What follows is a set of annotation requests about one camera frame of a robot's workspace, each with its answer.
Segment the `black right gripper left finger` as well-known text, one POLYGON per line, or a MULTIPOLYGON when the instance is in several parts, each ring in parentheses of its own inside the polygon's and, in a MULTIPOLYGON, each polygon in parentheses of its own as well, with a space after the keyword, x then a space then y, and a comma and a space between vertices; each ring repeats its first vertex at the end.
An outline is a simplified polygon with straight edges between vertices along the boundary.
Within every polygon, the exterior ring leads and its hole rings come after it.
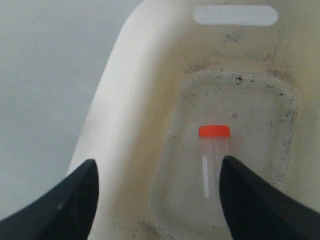
POLYGON ((86 240, 99 199, 96 161, 88 159, 39 199, 0 222, 2 240, 86 240))

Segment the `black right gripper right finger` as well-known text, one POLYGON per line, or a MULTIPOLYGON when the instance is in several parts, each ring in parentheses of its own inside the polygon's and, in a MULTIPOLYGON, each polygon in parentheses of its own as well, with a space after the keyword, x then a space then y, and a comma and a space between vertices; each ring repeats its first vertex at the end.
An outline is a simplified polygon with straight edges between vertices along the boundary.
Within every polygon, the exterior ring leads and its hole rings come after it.
POLYGON ((318 240, 320 214, 277 190, 233 156, 219 175, 223 215, 234 240, 318 240))

